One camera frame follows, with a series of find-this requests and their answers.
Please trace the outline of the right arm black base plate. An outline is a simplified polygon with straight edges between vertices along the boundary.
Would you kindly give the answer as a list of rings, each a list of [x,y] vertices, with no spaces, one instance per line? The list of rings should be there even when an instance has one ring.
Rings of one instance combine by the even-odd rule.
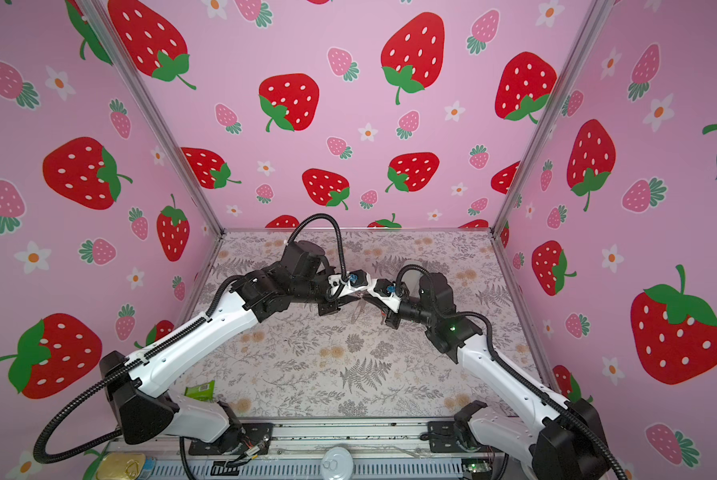
[[[450,421],[430,421],[420,436],[433,453],[483,453],[486,446],[480,444],[462,424]]]

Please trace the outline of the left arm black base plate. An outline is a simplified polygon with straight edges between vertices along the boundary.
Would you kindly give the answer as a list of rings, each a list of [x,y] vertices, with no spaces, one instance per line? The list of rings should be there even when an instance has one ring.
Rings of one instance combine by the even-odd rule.
[[[212,443],[192,440],[188,454],[192,456],[230,455],[241,456],[244,452],[256,448],[256,455],[266,455],[270,449],[274,423],[242,422],[239,426],[230,426],[218,440]]]

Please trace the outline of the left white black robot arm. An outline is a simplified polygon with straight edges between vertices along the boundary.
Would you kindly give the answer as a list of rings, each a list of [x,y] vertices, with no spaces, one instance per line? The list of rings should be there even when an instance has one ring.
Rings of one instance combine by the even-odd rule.
[[[106,388],[120,435],[130,445],[161,435],[213,444],[240,429],[230,407],[174,393],[172,384],[222,344],[294,303],[314,303],[320,313],[338,310],[352,287],[365,287],[362,271],[338,273],[322,248],[296,241],[272,265],[224,280],[212,303],[191,322],[152,344],[102,360],[104,375],[120,376]]]

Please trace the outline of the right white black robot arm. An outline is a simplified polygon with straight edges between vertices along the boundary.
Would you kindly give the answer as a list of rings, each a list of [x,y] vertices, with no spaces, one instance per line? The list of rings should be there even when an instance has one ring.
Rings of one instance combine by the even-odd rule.
[[[438,352],[486,383],[513,410],[506,416],[474,404],[463,418],[466,436],[497,448],[522,465],[533,479],[602,479],[626,474],[608,446],[597,410],[585,400],[572,402],[506,358],[493,342],[493,326],[483,314],[460,310],[447,278],[420,266],[417,295],[402,280],[369,283],[370,300],[398,327],[403,320],[425,326]]]

